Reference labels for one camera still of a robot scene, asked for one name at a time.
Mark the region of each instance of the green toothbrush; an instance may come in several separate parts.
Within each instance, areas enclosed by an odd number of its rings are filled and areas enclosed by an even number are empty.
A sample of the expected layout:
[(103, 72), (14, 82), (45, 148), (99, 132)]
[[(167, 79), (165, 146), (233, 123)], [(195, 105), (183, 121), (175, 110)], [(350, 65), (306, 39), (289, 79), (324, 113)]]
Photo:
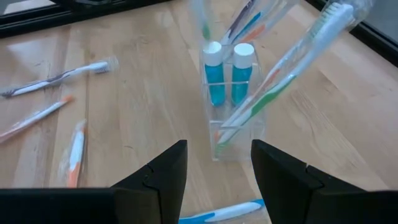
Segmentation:
[[(329, 5), (304, 37), (304, 39), (308, 39), (310, 41), (306, 41), (303, 45), (299, 44), (299, 47), (295, 46), (294, 49), (296, 47), (298, 49), (292, 54), (287, 54), (286, 60), (299, 60), (295, 67), (289, 71), (288, 75), (278, 84), (263, 94), (241, 116), (236, 118), (230, 126), (240, 127), (246, 124), (253, 116), (258, 114), (260, 110), (277, 98), (277, 96), (286, 89), (295, 78), (302, 74), (304, 70), (310, 66), (311, 63), (334, 41), (341, 31), (354, 21), (353, 11), (353, 6), (349, 4), (334, 2)], [(239, 129), (232, 129), (221, 135), (216, 146), (216, 155), (220, 154), (238, 131)]]
[(205, 41), (211, 40), (210, 22), (213, 17), (211, 7), (204, 0), (191, 0), (193, 15), (200, 27), (200, 32)]

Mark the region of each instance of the toothbrush bristles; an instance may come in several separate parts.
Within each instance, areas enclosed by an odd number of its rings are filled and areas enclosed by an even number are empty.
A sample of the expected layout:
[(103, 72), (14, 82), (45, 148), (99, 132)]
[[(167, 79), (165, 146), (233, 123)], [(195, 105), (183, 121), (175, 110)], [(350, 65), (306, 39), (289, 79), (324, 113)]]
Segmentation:
[(338, 2), (334, 2), (330, 4), (321, 14), (321, 16), (318, 18), (318, 20), (315, 22), (314, 26), (311, 28), (311, 36), (312, 38), (315, 38), (315, 36), (318, 34), (319, 30), (325, 25), (326, 22), (335, 14), (335, 12), (342, 7)]
[(105, 72), (112, 72), (112, 71), (115, 71), (116, 69), (119, 68), (119, 62), (118, 62), (118, 59), (115, 56), (106, 58), (104, 60), (101, 60), (100, 62), (105, 62), (106, 64), (104, 64), (100, 68), (95, 69), (94, 72), (96, 74), (105, 73)]

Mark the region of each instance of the wooden table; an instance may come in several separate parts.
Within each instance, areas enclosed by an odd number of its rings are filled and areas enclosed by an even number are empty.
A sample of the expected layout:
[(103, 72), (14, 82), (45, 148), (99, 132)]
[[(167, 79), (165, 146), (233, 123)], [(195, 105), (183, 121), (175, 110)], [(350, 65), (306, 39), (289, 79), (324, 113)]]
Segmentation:
[[(226, 27), (239, 0), (214, 3)], [(264, 70), (318, 11), (294, 7), (257, 50)], [(259, 198), (250, 162), (213, 162), (187, 1), (0, 40), (2, 87), (115, 55), (120, 69), (0, 101), (0, 131), (72, 93), (76, 100), (0, 145), (0, 187), (60, 187), (75, 124), (88, 120), (81, 187), (110, 186), (179, 139), (188, 140), (182, 215)], [(398, 188), (398, 69), (349, 34), (268, 108), (267, 142), (367, 190)]]

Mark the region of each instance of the toothbrush holder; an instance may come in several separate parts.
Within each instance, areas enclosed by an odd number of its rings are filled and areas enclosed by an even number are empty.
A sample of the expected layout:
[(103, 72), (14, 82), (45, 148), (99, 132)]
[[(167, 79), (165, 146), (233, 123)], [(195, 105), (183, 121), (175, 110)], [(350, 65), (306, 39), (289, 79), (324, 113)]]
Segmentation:
[[(208, 122), (208, 131), (210, 134), (210, 147), (211, 156), (214, 161), (241, 161), (250, 159), (251, 141), (253, 139), (265, 138), (266, 132), (266, 112), (262, 110), (255, 117), (250, 119), (242, 126), (224, 125), (240, 105), (235, 105), (232, 101), (232, 89), (236, 85), (247, 85), (248, 92), (243, 99), (244, 102), (251, 96), (260, 84), (264, 81), (265, 77), (262, 74), (261, 67), (258, 63), (258, 56), (255, 53), (251, 78), (247, 82), (233, 82), (233, 59), (230, 52), (233, 51), (233, 45), (224, 45), (223, 52), (228, 54), (223, 60), (223, 75), (224, 80), (220, 83), (209, 83), (205, 73), (205, 64), (203, 62), (203, 52), (200, 54), (200, 73), (201, 73), (201, 90), (205, 102), (206, 120)], [(214, 86), (222, 86), (219, 90), (224, 90), (225, 101), (222, 104), (214, 105), (210, 89)], [(220, 134), (226, 131), (237, 131), (229, 143), (222, 149), (217, 149), (218, 138)]]

